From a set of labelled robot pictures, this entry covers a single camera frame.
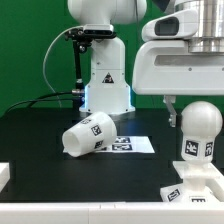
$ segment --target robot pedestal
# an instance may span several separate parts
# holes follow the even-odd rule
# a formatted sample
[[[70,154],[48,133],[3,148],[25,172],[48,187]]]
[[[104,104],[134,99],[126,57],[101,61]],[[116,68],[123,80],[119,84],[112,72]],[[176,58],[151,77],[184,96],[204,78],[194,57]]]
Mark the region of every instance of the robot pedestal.
[[[183,184],[177,184],[161,189],[164,202],[218,202],[212,190],[206,186],[207,179],[219,179],[221,174],[209,163],[204,166],[192,166],[187,162],[173,162],[173,165],[183,179]]]

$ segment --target white cup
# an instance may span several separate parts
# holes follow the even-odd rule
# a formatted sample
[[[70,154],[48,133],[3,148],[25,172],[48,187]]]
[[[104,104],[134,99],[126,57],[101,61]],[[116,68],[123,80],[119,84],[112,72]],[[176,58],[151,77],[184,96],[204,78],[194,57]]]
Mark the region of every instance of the white cup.
[[[64,132],[62,142],[64,152],[78,157],[112,145],[116,137],[113,120],[103,112],[96,112]]]

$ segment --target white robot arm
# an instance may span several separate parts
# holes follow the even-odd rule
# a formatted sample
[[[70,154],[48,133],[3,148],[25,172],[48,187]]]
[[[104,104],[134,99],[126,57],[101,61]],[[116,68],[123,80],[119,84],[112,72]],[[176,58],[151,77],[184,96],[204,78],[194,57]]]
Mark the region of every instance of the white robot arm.
[[[134,111],[130,87],[125,82],[125,46],[112,35],[112,24],[140,20],[147,8],[146,0],[68,0],[74,19],[83,26],[80,35],[91,36],[91,80],[85,88],[81,112],[102,111],[120,115]]]
[[[142,19],[146,1],[137,0],[137,13]],[[128,24],[136,21],[135,0],[68,0],[68,9],[74,19],[85,24]]]

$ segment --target black table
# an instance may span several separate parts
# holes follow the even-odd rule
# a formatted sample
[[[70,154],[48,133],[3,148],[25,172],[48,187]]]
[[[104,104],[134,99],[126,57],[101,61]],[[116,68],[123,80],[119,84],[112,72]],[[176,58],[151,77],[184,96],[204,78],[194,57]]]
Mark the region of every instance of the black table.
[[[155,153],[63,153],[62,134],[82,120],[73,109],[15,109],[0,119],[0,162],[11,179],[0,202],[159,202],[160,188],[181,182],[182,132],[166,110],[141,109],[115,121],[119,136],[148,136]],[[224,167],[223,130],[214,164]]]

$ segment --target green wall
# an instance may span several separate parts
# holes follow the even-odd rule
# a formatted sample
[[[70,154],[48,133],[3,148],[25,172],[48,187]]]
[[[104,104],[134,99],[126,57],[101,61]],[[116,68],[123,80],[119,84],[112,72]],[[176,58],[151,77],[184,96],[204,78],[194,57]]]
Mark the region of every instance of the green wall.
[[[140,29],[149,20],[162,14],[147,0],[146,16]],[[67,10],[67,0],[0,1],[0,115],[12,104],[50,93],[42,76],[42,62],[50,43],[67,28],[77,25]],[[136,52],[139,48],[136,25],[116,26],[118,36],[126,44],[126,81],[131,85]],[[85,83],[89,80],[89,53],[82,56]],[[47,77],[56,91],[74,87],[74,63],[71,42],[61,38],[47,63]],[[222,97],[178,97],[176,108],[205,99],[222,109]],[[164,107],[160,96],[136,96],[137,108]],[[58,107],[57,103],[38,106]]]

